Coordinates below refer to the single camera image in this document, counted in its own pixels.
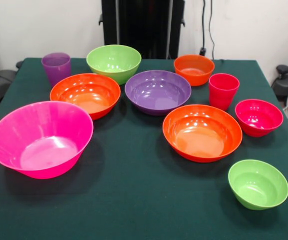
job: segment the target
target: magenta bowl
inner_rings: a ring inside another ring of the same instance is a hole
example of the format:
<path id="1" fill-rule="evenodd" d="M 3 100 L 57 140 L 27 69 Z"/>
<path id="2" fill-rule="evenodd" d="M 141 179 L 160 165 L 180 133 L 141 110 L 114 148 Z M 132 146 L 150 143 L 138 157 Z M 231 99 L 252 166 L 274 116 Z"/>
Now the magenta bowl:
<path id="1" fill-rule="evenodd" d="M 80 107 L 42 101 L 0 120 L 0 164 L 35 179 L 71 169 L 93 134 L 93 121 Z"/>
<path id="2" fill-rule="evenodd" d="M 246 99 L 235 107 L 238 123 L 251 137 L 262 137 L 283 123 L 283 114 L 275 105 L 259 100 Z"/>
<path id="3" fill-rule="evenodd" d="M 132 104 L 153 116 L 164 116 L 183 105 L 191 92 L 185 78 L 163 70 L 140 72 L 125 84 L 126 96 Z"/>

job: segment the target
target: plastic bowl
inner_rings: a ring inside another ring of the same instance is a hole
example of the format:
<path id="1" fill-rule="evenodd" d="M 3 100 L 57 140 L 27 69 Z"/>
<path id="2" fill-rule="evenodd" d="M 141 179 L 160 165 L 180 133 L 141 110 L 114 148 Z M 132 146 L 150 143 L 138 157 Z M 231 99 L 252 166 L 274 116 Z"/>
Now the plastic bowl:
<path id="1" fill-rule="evenodd" d="M 288 196 L 286 178 L 263 161 L 238 161 L 230 168 L 228 181 L 237 200 L 251 210 L 273 208 L 282 204 Z"/>
<path id="2" fill-rule="evenodd" d="M 110 77 L 95 73 L 65 78 L 50 92 L 50 100 L 76 104 L 88 112 L 93 120 L 109 113 L 119 97 L 119 85 Z"/>
<path id="3" fill-rule="evenodd" d="M 191 86 L 200 86 L 207 83 L 214 71 L 212 60 L 201 55 L 183 55 L 174 61 L 175 72 L 183 76 Z"/>
<path id="4" fill-rule="evenodd" d="M 142 57 L 129 46 L 105 45 L 92 50 L 86 58 L 90 69 L 97 74 L 114 79 L 119 85 L 124 84 L 135 74 Z"/>
<path id="5" fill-rule="evenodd" d="M 231 154 L 242 141 L 237 121 L 208 105 L 185 105 L 173 110 L 164 120 L 163 133 L 182 157 L 199 163 Z"/>
<path id="6" fill-rule="evenodd" d="M 131 77 L 125 85 L 129 100 L 142 112 L 163 116 L 183 105 L 191 95 L 183 77 L 169 71 L 150 70 Z"/>
<path id="7" fill-rule="evenodd" d="M 242 130 L 252 137 L 269 134 L 283 123 L 282 112 L 273 104 L 259 99 L 240 101 L 235 113 Z"/>
<path id="8" fill-rule="evenodd" d="M 26 105 L 0 120 L 0 164 L 35 179 L 54 178 L 75 165 L 92 134 L 92 119 L 76 105 Z"/>

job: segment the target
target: purple bowl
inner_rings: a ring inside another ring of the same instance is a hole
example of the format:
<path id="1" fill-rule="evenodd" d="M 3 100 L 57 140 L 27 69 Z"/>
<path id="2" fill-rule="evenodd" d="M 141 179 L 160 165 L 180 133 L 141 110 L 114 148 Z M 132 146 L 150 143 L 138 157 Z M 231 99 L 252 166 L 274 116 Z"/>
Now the purple bowl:
<path id="1" fill-rule="evenodd" d="M 125 85 L 129 100 L 142 112 L 163 116 L 183 105 L 192 92 L 189 82 L 173 72 L 143 71 Z"/>

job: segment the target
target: green bowl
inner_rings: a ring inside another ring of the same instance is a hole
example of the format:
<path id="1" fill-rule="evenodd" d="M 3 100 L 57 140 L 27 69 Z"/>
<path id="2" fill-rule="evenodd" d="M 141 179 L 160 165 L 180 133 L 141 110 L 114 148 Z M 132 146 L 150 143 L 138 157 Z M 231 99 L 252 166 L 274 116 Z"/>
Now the green bowl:
<path id="1" fill-rule="evenodd" d="M 237 200 L 251 210 L 273 208 L 282 204 L 288 196 L 286 178 L 263 161 L 238 161 L 230 168 L 228 181 Z"/>
<path id="2" fill-rule="evenodd" d="M 130 46 L 105 45 L 92 50 L 86 58 L 90 69 L 124 84 L 135 74 L 142 57 Z"/>

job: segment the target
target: green tablecloth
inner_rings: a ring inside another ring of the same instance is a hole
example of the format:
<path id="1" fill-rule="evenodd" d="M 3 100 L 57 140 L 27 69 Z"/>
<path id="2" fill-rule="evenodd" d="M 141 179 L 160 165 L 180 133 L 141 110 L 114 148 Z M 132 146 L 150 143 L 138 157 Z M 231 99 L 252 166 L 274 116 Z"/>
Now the green tablecloth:
<path id="1" fill-rule="evenodd" d="M 278 102 L 255 61 L 216 60 L 240 88 L 229 108 L 246 98 Z M 143 60 L 138 69 L 174 71 L 171 60 Z M 90 72 L 72 59 L 72 72 Z M 163 137 L 162 117 L 145 115 L 123 86 L 115 108 L 95 121 L 92 140 L 65 175 L 37 180 L 0 165 L 0 239 L 8 240 L 288 240 L 288 199 L 277 208 L 250 211 L 233 196 L 227 173 L 242 159 L 276 166 L 288 180 L 288 122 L 262 138 L 243 135 L 240 147 L 214 163 L 187 161 Z M 49 99 L 39 58 L 24 61 L 0 105 L 0 119 L 23 105 Z M 207 85 L 188 104 L 208 104 Z"/>

